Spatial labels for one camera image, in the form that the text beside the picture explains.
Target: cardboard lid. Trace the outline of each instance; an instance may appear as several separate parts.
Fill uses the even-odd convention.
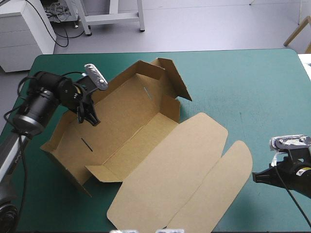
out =
[[[123,181],[107,217],[118,229],[137,229],[141,233],[166,226],[186,228],[186,232],[211,232],[252,167],[250,152],[243,142],[237,142],[221,158],[226,138],[227,130],[206,114],[181,123]],[[228,170],[233,173],[230,178]],[[210,185],[220,191],[228,187],[230,191],[213,193]],[[205,195],[210,198],[202,201]],[[221,206],[219,210],[213,210],[215,205]],[[205,223],[211,211],[217,214]],[[200,214],[198,220],[192,217]],[[200,230],[192,231],[198,224]]]

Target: green tabletop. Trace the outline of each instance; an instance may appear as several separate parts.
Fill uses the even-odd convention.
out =
[[[262,171],[271,162],[274,153],[269,150],[268,142],[272,136],[311,135],[311,82],[293,50],[41,55],[30,74],[40,70],[56,74],[83,71],[84,64],[93,63],[111,80],[135,61],[151,62],[157,57],[174,60],[193,99],[193,102],[180,99],[181,121],[198,112],[207,113],[229,131],[224,152],[236,140],[248,145],[253,171]],[[79,75],[70,77],[78,79]],[[29,182],[18,229],[109,231],[114,227],[106,218],[106,211],[121,184],[100,183],[92,177],[85,184],[93,195],[89,197],[77,191],[39,148],[49,139],[64,111],[64,107],[59,107],[45,132],[35,137],[26,149]],[[9,131],[6,125],[1,141]],[[19,164],[14,175],[19,194],[22,182],[23,170]],[[311,217],[311,200],[293,193]],[[256,184],[251,177],[214,229],[307,230],[304,218],[284,189]]]

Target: metal stand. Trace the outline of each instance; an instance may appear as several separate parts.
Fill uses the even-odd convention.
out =
[[[91,25],[113,24],[123,22],[137,22],[139,21],[140,31],[145,31],[144,16],[142,9],[142,0],[137,0],[138,12],[133,13],[118,13],[119,0],[110,0],[109,14],[88,16],[83,4],[83,0],[74,0],[78,9],[79,16],[87,35],[92,35]]]

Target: wooden chair leg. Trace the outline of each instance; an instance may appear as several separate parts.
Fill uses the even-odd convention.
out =
[[[289,43],[294,40],[294,38],[304,29],[304,27],[307,26],[307,24],[311,24],[311,16],[305,17],[305,19],[301,22],[299,27],[288,37],[288,39],[285,41],[284,46],[288,46]]]
[[[311,42],[309,43],[308,48],[305,53],[311,53]]]

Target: unfolded cardboard box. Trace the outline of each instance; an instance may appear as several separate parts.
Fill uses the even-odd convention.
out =
[[[191,100],[172,60],[138,61],[93,94],[99,125],[66,112],[42,146],[85,192],[91,175],[123,182],[107,212],[117,229],[211,232],[250,176],[247,145],[222,156],[227,129],[204,113],[178,124],[177,96]]]
[[[138,61],[93,94],[99,125],[66,112],[41,148],[85,192],[92,174],[121,182],[178,125],[178,96],[191,100],[172,60]]]

